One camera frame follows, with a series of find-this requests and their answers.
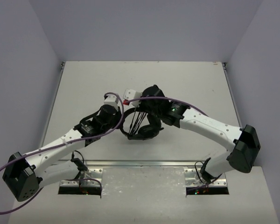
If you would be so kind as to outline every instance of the gray wall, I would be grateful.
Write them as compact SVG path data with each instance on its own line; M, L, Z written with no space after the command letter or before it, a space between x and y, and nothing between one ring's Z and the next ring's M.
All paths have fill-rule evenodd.
M27 0L0 0L0 166L39 146L60 61ZM0 211L14 196L0 173ZM9 216L0 216L6 224Z
M226 62L262 0L30 0L64 61Z
M227 71L243 123L258 130L258 164L280 221L280 0L261 4Z

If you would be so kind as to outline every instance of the black joint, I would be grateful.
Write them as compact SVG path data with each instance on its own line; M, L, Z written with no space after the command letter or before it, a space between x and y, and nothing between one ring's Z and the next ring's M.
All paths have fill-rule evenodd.
M70 160L71 162L73 162L79 171L87 171L88 168L87 166L79 159L79 158L74 158Z
M42 177L37 177L37 182L38 182L38 184L40 184L40 182L42 182L43 181L43 178Z
M201 177L207 182L207 183L211 183L211 181L213 179L215 179L215 177L213 177L212 175L210 175L208 172L205 171L206 165L207 163L210 161L210 158L208 158L202 165L201 169L200 169L200 173L201 173Z
M250 173L260 150L260 143L254 127L246 125L242 134L234 140L235 147L227 157L229 164L242 173Z

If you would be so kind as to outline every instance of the metal base plate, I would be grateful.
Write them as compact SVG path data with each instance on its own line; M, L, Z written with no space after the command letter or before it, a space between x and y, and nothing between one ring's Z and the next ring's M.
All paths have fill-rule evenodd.
M112 168L112 167L118 167L118 165L116 165L116 166L91 166L91 167L88 167L88 169L91 171L91 177L93 179L96 179L96 180L102 182L103 169ZM126 167L126 168L145 168L145 167L151 168L153 166L151 166L151 165L149 165L149 166L148 165L138 165L138 166L134 165L132 167L131 166L123 166L123 167ZM172 166L159 166L159 165L156 167L159 167L159 168L171 167L172 168ZM196 173L194 166L184 167L183 170L184 170L186 188L198 187L198 186L203 185L203 183L201 183L198 178L198 175ZM60 187L77 187L78 188L79 184L76 181L61 181L59 186ZM100 186L97 182L88 181L87 187L97 188ZM224 187L224 188L228 187L225 174L222 174L218 180L216 180L214 183L209 185L209 188L218 188L218 187Z

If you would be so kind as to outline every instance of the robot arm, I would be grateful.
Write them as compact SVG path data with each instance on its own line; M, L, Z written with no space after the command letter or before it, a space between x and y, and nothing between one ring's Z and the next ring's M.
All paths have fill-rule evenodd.
M201 134L226 148L225 153L204 162L200 172L206 182L233 169L250 173L260 150L255 128L249 125L245 128L230 126L192 108L182 116L180 128Z
M260 150L254 127L230 126L203 115L182 101L169 101L156 85L148 87L143 93L128 89L124 99L126 104L131 102L133 106L157 116L167 125L194 131L226 148L225 153L208 158L203 163L200 173L207 183L233 169L250 173Z
M8 166L4 171L3 180L17 201L25 201L44 186L61 180L75 179L83 171L87 171L88 168L78 158L58 165L53 164L69 153L84 148L100 139L81 140L81 138L104 134L114 128L121 117L117 103L118 99L115 96L108 96L99 111L83 118L79 124L65 135L40 149L24 154L34 155ZM55 146L56 149L54 150L41 151ZM19 157L22 157L22 155L17 152L10 156L9 161Z

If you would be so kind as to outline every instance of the purple cable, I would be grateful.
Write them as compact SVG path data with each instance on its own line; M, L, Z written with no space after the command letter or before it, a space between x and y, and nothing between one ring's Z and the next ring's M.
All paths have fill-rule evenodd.
M8 162L7 164L5 164L4 166L2 166L0 168L0 172L2 170L4 170L6 167L8 167L9 165L11 164L14 164L15 162L21 160L21 159L25 159L29 156L32 156L32 155L36 155L36 154L39 154L40 152L46 152L46 151L49 151L49 150L52 150L52 149L56 149L56 148L59 148L59 147L62 147L66 144L70 144L70 143L73 143L73 142L77 142L77 141L83 141L83 140L90 140L90 139L94 139L94 138L101 138L101 137L104 137L108 134L110 134L111 132L115 131L121 124L121 122L123 121L123 117L124 117L124 105L123 105L123 102L121 100L121 98L119 97L118 94L116 93L113 93L113 92L108 92L106 93L104 96L107 96L107 95L114 95L117 97L117 99L120 101L120 104L121 104L121 110L122 110L122 114L121 114L121 117L120 117L120 120L118 122L118 124L111 130L109 130L108 132L104 133L104 134L100 134L100 135L97 135L97 136L92 136L92 137L87 137L87 138L80 138L80 139L75 139L75 140L70 140L66 143L62 143L62 144L59 144L59 145L56 145L56 146L52 146L52 147L48 147L48 148L45 148L45 149L42 149L42 150L38 150L37 152L34 152L34 153L31 153L31 154L28 154L28 155L23 155L15 160L12 160L10 162ZM185 104L189 107L192 107L194 108L195 110L199 111L201 114L207 116L203 111L201 111L199 108L195 107L194 105L191 105L189 103L186 103L186 102L183 102L183 101L180 101L180 100L177 100L177 99L173 99L173 98L167 98L167 97L142 97L142 98L136 98L136 99L131 99L129 101L127 101L127 103L131 103L133 101L137 101L137 100L147 100L147 99L166 99L166 100L172 100L172 101L175 101L175 102L179 102L179 103L182 103L182 104ZM15 208L15 209L12 209L12 210L9 210L9 211L2 211L0 212L0 215L6 215L6 214L9 214L9 213L12 213L14 211L17 211L19 209L21 209L22 207L24 207L26 204L28 204L29 202L31 202L40 192L41 192L42 189L40 189L38 192L36 192L35 195L33 195L27 202L25 202L24 204L20 205L19 207Z
M104 95L107 96L107 95L114 95L117 97L117 99L120 101L120 104L121 104L121 117L120 117L120 120L118 122L118 124L111 130L109 130L108 132L104 133L104 134L99 134L97 136L91 136L91 137L87 137L87 138L80 138L80 139L75 139L75 140L71 140L71 141L68 141L66 143L62 143L62 144L59 144L59 145L56 145L56 146L52 146L52 147L48 147L48 148L45 148L45 149L42 149L42 150L38 150L37 152L34 152L34 153L31 153L31 154L28 154L28 155L23 155L15 160L12 160L10 162L8 162L7 164L5 164L4 166L2 166L0 168L0 172L2 170L4 170L6 167L8 167L9 165L11 164L14 164L15 162L19 161L19 160L22 160L22 159L25 159L29 156L32 156L32 155L36 155L36 154L39 154L39 152L46 152L46 151L49 151L49 150L52 150L52 149L55 149L55 148L59 148L59 147L62 147L62 146L65 146L66 144L70 144L70 143L73 143L73 142L77 142L77 141L83 141L83 140L90 140L90 139L94 139L94 138L101 138L101 137L104 137L108 134L110 134L111 132L115 131L120 125L121 125L121 122L123 121L123 117L124 117L124 105L123 105L123 102L120 98L120 96L116 93L113 93L113 92L108 92ZM9 211L1 211L0 212L0 215L6 215L6 214L9 214L9 213L12 213L14 211L17 211L19 209L21 209L22 207L24 207L26 204L28 204L29 202L31 202L38 194L39 192L41 191L42 189L40 189L35 195L33 195L27 202L25 202L24 204L20 205L19 207L15 208L15 209L12 209L12 210L9 210Z
M175 102L178 102L178 103L185 104L185 105L187 105L187 106L189 106L189 107L192 107L192 108L194 108L195 110L197 110L198 112L200 112L201 114L207 116L206 113L204 113L202 110L200 110L199 108L195 107L195 106L192 105L192 104L183 102L183 101L178 100L178 99L168 98L168 97L141 97L141 98L136 98L136 99L128 100L126 103L131 103L131 102L133 102L133 101L137 101L137 100L146 100L146 99L167 99L167 100L172 100L172 101L175 101Z

